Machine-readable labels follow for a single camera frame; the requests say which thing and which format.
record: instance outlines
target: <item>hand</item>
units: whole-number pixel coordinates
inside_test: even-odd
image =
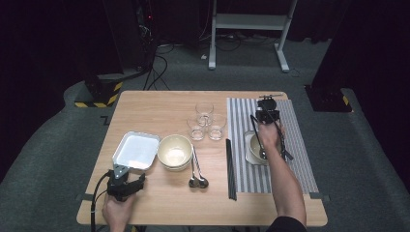
[[[277,147],[278,143],[278,129],[275,124],[258,124],[259,139],[264,148]]]
[[[123,232],[132,214],[135,194],[130,195],[125,202],[117,201],[114,196],[106,195],[102,208],[102,215],[109,225],[111,232]]]

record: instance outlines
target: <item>gray placemat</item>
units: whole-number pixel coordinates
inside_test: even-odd
[[[238,192],[272,192],[269,167],[254,165],[246,160],[245,133],[253,131],[249,115],[255,116],[257,101],[257,99],[227,99],[228,136],[232,141]],[[318,192],[292,101],[277,101],[277,104],[280,120],[285,126],[286,150],[294,157],[287,163],[301,183],[303,193]]]

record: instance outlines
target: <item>glass cup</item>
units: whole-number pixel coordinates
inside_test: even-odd
[[[197,114],[193,114],[187,119],[188,134],[192,140],[201,140],[205,136],[205,127],[199,124],[198,117]]]
[[[198,123],[202,127],[206,127],[212,124],[214,105],[209,102],[199,102],[195,107],[198,115]]]
[[[213,140],[222,139],[225,126],[226,117],[221,114],[214,114],[212,124],[208,126],[208,136]]]

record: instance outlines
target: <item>chopsticks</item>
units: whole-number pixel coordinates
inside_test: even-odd
[[[227,161],[227,171],[228,171],[228,196],[229,196],[229,199],[236,201],[237,198],[236,198],[235,175],[233,173],[232,146],[231,146],[231,141],[228,138],[226,138],[226,161]]]

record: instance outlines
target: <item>metal stand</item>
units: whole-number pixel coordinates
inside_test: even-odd
[[[224,29],[250,29],[250,30],[272,30],[282,31],[280,42],[275,43],[280,67],[284,73],[289,72],[289,66],[283,54],[283,46],[286,41],[287,32],[292,22],[298,0],[292,0],[287,15],[263,15],[263,14],[217,14],[217,0],[214,0],[212,16],[212,37],[209,51],[209,69],[217,67],[216,33],[217,28]]]

